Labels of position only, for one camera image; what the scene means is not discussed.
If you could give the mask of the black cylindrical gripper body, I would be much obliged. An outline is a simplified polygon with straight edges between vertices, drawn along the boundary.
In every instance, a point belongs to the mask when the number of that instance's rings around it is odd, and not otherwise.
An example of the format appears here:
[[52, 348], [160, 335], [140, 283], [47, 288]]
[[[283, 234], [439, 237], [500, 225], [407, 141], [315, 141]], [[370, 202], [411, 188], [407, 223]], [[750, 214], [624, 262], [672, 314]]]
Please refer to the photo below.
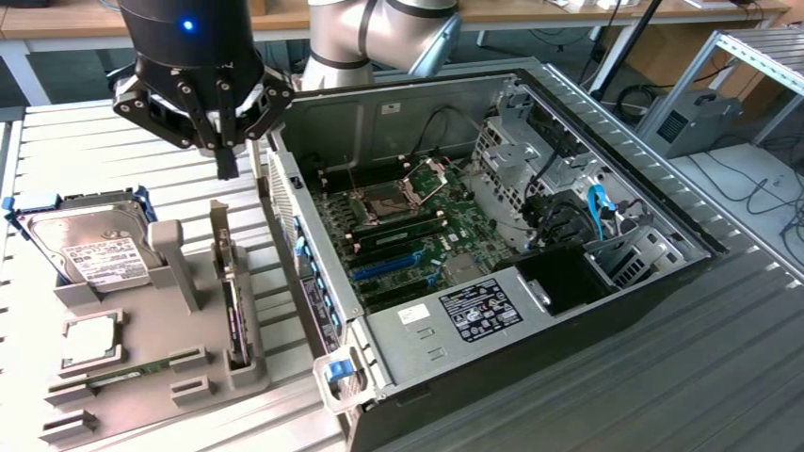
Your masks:
[[206, 112], [222, 109], [218, 83], [230, 86], [240, 118], [262, 114], [264, 66], [254, 47], [247, 1], [120, 1], [120, 13], [138, 54], [135, 88], [174, 105], [187, 81]]

